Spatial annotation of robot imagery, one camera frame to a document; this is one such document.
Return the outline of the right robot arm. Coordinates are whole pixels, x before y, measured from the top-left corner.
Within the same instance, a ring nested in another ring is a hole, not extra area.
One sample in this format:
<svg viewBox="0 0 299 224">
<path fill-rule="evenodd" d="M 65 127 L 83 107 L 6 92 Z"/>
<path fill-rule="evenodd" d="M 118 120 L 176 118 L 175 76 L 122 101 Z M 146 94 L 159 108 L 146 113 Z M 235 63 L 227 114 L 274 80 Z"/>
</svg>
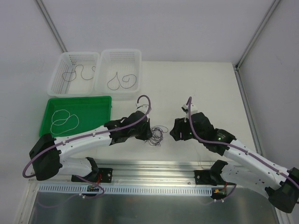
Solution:
<svg viewBox="0 0 299 224">
<path fill-rule="evenodd" d="M 217 160 L 209 170 L 197 171 L 195 179 L 201 184 L 233 183 L 259 193 L 277 209 L 292 213 L 299 203 L 299 170 L 274 164 L 249 150 L 234 135 L 215 128 L 201 112 L 188 118 L 176 118 L 170 135 L 175 141 L 195 139 L 210 152 L 224 156 L 241 168 Z"/>
</svg>

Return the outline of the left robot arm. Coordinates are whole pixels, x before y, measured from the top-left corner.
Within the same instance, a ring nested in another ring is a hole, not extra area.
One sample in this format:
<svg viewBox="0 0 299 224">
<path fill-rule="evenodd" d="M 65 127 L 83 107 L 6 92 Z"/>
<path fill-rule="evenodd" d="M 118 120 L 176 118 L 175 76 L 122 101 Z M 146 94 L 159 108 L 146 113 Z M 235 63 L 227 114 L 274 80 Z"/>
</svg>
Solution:
<svg viewBox="0 0 299 224">
<path fill-rule="evenodd" d="M 93 147 L 108 147 L 123 143 L 129 138 L 148 140 L 151 137 L 150 119 L 147 112 L 136 111 L 128 117 L 111 120 L 85 133 L 65 137 L 45 134 L 29 152 L 30 165 L 38 181 L 56 175 L 71 175 L 72 182 L 96 182 L 100 168 L 91 157 L 74 158 L 73 155 Z"/>
</svg>

